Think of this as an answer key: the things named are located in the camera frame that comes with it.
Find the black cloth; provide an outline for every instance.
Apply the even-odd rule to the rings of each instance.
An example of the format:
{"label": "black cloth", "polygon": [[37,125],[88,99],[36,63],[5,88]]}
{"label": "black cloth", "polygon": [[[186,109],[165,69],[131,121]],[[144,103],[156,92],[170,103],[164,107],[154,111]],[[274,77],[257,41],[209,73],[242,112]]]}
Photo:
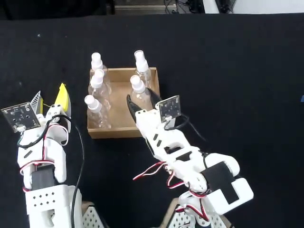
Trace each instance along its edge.
{"label": "black cloth", "polygon": [[[111,227],[160,225],[171,200],[164,171],[132,181],[156,162],[137,139],[92,140],[86,130],[91,54],[110,67],[133,67],[142,49],[157,67],[163,98],[180,95],[182,111],[212,145],[236,158],[252,201],[227,213],[238,228],[296,227],[303,170],[304,14],[155,15],[0,22],[0,106],[30,101],[41,90],[52,104],[66,83],[72,117],[84,136],[81,192]],[[0,118],[0,213],[3,227],[28,227],[18,135]],[[192,145],[204,143],[188,127]],[[72,129],[67,183],[75,184],[80,144]]]}

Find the bottle cap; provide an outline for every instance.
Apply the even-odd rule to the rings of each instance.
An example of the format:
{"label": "bottle cap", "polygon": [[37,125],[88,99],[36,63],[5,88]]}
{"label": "bottle cap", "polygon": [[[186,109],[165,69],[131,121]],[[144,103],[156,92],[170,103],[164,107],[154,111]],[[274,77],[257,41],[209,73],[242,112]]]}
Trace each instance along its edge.
{"label": "bottle cap", "polygon": [[139,72],[145,72],[149,69],[148,62],[144,57],[143,51],[138,50],[134,52],[136,60],[136,68]]}
{"label": "bottle cap", "polygon": [[105,72],[101,69],[97,69],[91,78],[90,84],[94,89],[100,88],[104,82]]}
{"label": "bottle cap", "polygon": [[138,75],[133,75],[130,78],[130,82],[132,84],[132,88],[133,88],[134,92],[137,94],[143,93],[144,90],[146,89],[143,81],[139,78]]}
{"label": "bottle cap", "polygon": [[101,56],[98,52],[94,52],[92,54],[92,62],[91,62],[92,70],[103,69],[104,65],[101,60]]}
{"label": "bottle cap", "polygon": [[101,103],[97,99],[95,99],[92,95],[87,95],[85,97],[85,103],[93,113],[98,113],[101,110],[102,107]]}

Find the cardboard tray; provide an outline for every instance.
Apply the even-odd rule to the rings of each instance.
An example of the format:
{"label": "cardboard tray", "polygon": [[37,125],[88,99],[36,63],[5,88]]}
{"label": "cardboard tray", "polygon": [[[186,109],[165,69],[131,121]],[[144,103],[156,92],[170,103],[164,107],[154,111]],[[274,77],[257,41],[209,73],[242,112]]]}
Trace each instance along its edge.
{"label": "cardboard tray", "polygon": [[[135,68],[113,68],[109,69],[107,76],[110,78],[112,93],[110,95],[111,109],[109,119],[112,128],[104,130],[92,128],[90,121],[87,121],[87,130],[93,139],[106,138],[134,138],[141,137],[139,130],[129,112],[126,97],[132,88],[130,78],[134,75]],[[157,69],[151,68],[152,90],[160,95]]]}

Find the robotic arm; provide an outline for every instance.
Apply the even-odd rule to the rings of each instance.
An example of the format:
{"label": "robotic arm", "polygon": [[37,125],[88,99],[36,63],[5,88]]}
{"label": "robotic arm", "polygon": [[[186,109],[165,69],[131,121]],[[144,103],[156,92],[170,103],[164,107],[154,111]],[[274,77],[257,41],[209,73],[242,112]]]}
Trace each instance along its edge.
{"label": "robotic arm", "polygon": [[[179,97],[161,101],[152,90],[150,92],[154,109],[142,110],[130,96],[127,96],[127,104],[153,156],[160,160],[155,166],[164,166],[170,175],[167,186],[185,185],[189,189],[179,197],[180,207],[176,212],[186,212],[207,227],[211,216],[223,215],[252,199],[253,192],[246,179],[239,178],[240,167],[233,157],[201,152],[189,144],[178,126],[174,127],[175,118],[181,115]],[[134,180],[155,173],[146,172]],[[170,185],[174,176],[181,182]]]}
{"label": "robotic arm", "polygon": [[46,116],[38,110],[42,104],[38,93],[31,103],[2,109],[14,132],[20,132],[18,164],[23,175],[29,225],[31,228],[83,228],[81,193],[75,186],[64,184],[67,169],[63,146],[68,143],[71,115],[65,86],[61,84]]}

